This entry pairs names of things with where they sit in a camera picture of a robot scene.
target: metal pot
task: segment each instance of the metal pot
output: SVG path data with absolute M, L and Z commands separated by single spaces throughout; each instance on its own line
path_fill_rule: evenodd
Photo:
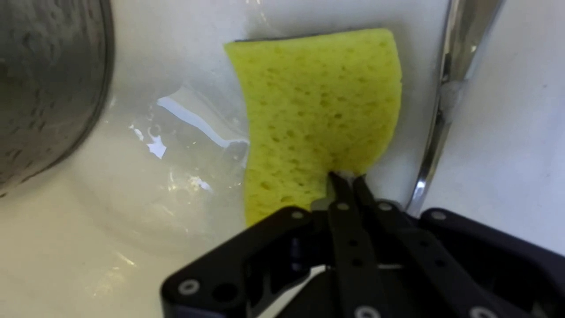
M 105 104 L 108 0 L 0 4 L 0 197 L 67 158 Z

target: metal bolt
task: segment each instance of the metal bolt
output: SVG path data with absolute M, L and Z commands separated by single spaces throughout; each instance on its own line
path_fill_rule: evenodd
M 471 318 L 498 318 L 498 316 L 490 309 L 476 306 L 469 310 L 469 317 Z
M 200 289 L 200 283 L 197 280 L 186 280 L 179 284 L 179 294 L 190 296 L 196 294 Z
M 347 211 L 349 210 L 349 205 L 347 203 L 342 202 L 337 204 L 337 208 L 342 211 Z
M 379 203 L 379 205 L 377 206 L 379 208 L 379 210 L 381 211 L 390 211 L 392 210 L 392 205 L 390 203 L 387 202 L 381 202 Z
M 381 318 L 381 314 L 371 306 L 359 306 L 355 309 L 355 318 Z
M 301 218 L 304 218 L 304 213 L 300 211 L 294 211 L 290 216 L 292 216 L 292 218 L 300 220 Z
M 432 212 L 432 218 L 437 221 L 443 221 L 447 219 L 447 215 L 444 212 L 434 211 Z

